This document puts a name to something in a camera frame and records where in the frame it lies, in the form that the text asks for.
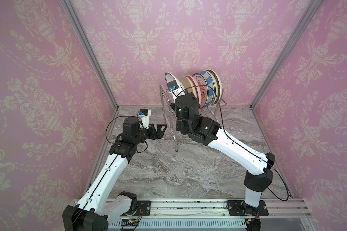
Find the steel two-tier dish rack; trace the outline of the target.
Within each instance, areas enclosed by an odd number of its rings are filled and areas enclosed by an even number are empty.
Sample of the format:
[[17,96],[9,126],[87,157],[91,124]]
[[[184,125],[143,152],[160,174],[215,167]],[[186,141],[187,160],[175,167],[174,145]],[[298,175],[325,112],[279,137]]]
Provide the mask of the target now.
[[215,116],[216,111],[227,103],[219,98],[215,106],[209,109],[199,109],[198,99],[195,94],[189,93],[187,89],[176,89],[174,92],[160,86],[163,118],[170,129],[174,140],[175,151],[178,151],[180,143],[175,132],[187,135],[193,141],[208,145],[216,139],[216,132],[222,127],[216,118],[210,118],[207,113]]

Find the orange sunburst plate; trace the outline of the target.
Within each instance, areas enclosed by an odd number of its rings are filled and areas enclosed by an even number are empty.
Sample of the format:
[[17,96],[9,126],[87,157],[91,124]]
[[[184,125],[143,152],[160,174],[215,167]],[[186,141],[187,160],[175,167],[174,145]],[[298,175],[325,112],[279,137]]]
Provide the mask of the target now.
[[180,82],[180,80],[177,77],[175,77],[173,74],[169,72],[166,72],[164,77],[169,93],[173,97],[173,101],[175,101],[175,99],[178,96],[186,94],[184,85]]
[[207,83],[205,81],[205,78],[200,73],[196,73],[193,75],[193,78],[197,81],[197,86],[199,86],[200,89],[200,95],[201,95],[201,103],[200,108],[204,108],[204,106],[207,103],[207,97],[208,97],[208,88],[206,87]]

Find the beige plain plate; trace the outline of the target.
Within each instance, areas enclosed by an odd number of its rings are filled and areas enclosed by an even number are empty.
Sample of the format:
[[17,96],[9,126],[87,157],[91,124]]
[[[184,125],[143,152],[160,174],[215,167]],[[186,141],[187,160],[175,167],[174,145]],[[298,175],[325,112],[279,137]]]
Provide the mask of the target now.
[[194,96],[197,98],[196,92],[194,88],[194,85],[192,84],[191,80],[187,78],[186,76],[182,77],[180,79],[180,82],[183,84],[184,89],[187,89],[188,93],[193,93]]

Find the blue striped plate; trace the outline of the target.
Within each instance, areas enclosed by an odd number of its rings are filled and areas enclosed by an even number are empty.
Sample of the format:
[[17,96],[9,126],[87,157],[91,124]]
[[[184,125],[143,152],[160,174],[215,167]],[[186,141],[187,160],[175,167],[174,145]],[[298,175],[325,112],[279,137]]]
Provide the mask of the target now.
[[209,107],[215,100],[215,85],[214,85],[214,77],[210,74],[209,71],[201,71],[200,74],[204,77],[205,87],[208,91],[207,100],[204,108]]

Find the pink bear plate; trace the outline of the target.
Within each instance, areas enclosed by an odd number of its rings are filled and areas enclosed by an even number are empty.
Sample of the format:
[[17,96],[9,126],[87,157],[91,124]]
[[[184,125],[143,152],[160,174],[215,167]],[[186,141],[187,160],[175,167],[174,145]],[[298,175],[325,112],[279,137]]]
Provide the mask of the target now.
[[200,91],[200,87],[199,87],[198,81],[196,80],[195,77],[193,77],[191,75],[186,75],[186,77],[189,78],[191,80],[192,84],[195,86],[193,89],[195,89],[199,105],[201,105],[201,103],[202,103],[202,96],[201,96],[201,91]]

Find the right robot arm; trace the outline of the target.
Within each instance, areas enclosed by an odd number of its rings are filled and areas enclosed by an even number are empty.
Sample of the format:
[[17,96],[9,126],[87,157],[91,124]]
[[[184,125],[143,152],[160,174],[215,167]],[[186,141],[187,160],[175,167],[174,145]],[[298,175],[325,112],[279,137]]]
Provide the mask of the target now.
[[244,213],[258,215],[262,193],[271,185],[275,155],[260,153],[231,136],[219,123],[199,114],[199,102],[194,94],[174,98],[171,104],[176,114],[176,131],[193,141],[214,148],[246,169],[244,178]]

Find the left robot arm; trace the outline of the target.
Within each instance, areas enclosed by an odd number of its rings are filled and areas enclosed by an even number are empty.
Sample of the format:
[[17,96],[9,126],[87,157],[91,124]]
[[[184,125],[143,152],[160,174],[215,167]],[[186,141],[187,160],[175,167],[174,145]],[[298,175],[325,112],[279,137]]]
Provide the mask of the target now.
[[143,210],[134,193],[123,191],[111,203],[107,199],[117,179],[138,153],[138,145],[161,139],[166,124],[150,124],[147,115],[126,116],[120,133],[112,144],[106,163],[84,196],[62,214],[66,231],[106,231],[120,216],[128,216],[121,226],[124,231],[138,227]]

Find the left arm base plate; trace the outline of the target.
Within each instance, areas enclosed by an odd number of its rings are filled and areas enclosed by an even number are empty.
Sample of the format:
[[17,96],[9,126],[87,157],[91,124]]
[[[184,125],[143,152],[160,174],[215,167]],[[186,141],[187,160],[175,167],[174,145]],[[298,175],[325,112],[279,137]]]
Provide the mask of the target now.
[[128,211],[127,213],[124,213],[123,216],[125,217],[149,217],[150,216],[150,210],[151,209],[151,201],[144,200],[144,201],[137,201],[137,205],[135,206],[135,209]]

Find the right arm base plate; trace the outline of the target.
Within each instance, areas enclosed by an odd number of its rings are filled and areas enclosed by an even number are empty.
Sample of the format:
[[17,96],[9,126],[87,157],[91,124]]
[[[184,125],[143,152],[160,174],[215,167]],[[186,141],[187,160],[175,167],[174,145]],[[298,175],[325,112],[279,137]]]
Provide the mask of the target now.
[[246,204],[243,200],[228,200],[226,208],[230,216],[268,216],[269,212],[265,201],[261,200],[258,207]]

